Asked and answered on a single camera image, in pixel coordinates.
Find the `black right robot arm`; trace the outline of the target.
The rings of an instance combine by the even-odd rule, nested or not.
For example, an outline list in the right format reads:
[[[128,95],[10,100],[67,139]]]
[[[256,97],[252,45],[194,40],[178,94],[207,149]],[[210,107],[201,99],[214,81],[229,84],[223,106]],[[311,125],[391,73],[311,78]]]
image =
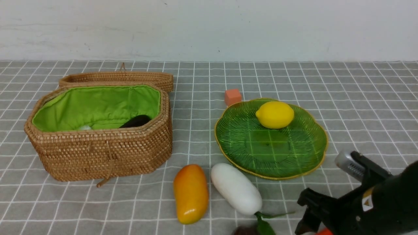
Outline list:
[[[399,175],[368,160],[361,186],[333,198],[309,188],[297,200],[306,211],[295,234],[317,232],[323,224],[334,235],[402,235],[417,231],[417,162]]]

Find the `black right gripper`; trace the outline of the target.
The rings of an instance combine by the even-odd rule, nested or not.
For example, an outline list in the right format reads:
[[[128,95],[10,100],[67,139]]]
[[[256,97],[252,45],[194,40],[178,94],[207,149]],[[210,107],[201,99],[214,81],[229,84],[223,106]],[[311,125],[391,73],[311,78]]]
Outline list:
[[[339,198],[318,193],[310,188],[304,189],[297,200],[300,206],[306,206],[302,219],[295,229],[296,235],[318,232],[320,224],[324,224],[334,235],[346,235],[342,227],[342,216],[339,214],[346,195]]]

